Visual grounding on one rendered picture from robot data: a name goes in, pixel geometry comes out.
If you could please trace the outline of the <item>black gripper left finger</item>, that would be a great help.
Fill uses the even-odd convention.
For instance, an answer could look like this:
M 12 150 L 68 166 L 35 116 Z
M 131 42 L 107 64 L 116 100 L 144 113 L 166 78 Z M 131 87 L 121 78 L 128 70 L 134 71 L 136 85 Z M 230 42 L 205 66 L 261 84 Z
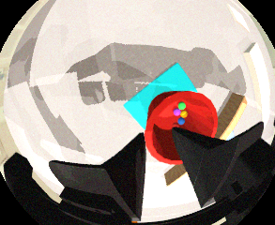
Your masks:
M 48 168 L 63 188 L 112 196 L 132 221 L 141 221 L 145 196 L 145 153 L 145 133 L 138 132 L 123 149 L 103 164 L 51 160 Z

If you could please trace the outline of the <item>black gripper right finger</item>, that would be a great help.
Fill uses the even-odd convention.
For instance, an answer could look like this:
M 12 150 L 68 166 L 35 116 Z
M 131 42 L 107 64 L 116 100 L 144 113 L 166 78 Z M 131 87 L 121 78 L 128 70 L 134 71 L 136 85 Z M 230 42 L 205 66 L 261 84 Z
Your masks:
M 211 138 L 182 127 L 171 128 L 176 151 L 185 166 L 201 209 L 215 202 L 213 196 L 230 175 L 238 155 L 261 138 L 264 128 L 264 121 L 258 121 L 230 140 Z

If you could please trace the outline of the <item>red cup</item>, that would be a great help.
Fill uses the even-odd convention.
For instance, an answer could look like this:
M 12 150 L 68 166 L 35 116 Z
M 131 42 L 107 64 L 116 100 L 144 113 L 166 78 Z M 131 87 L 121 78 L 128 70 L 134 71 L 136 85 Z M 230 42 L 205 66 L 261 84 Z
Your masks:
M 217 110 L 212 101 L 196 91 L 163 91 L 153 98 L 145 121 L 145 143 L 152 157 L 164 164 L 182 164 L 181 157 L 172 138 L 172 124 L 181 116 L 174 114 L 179 101 L 186 102 L 185 124 L 179 125 L 188 131 L 215 138 L 217 130 Z

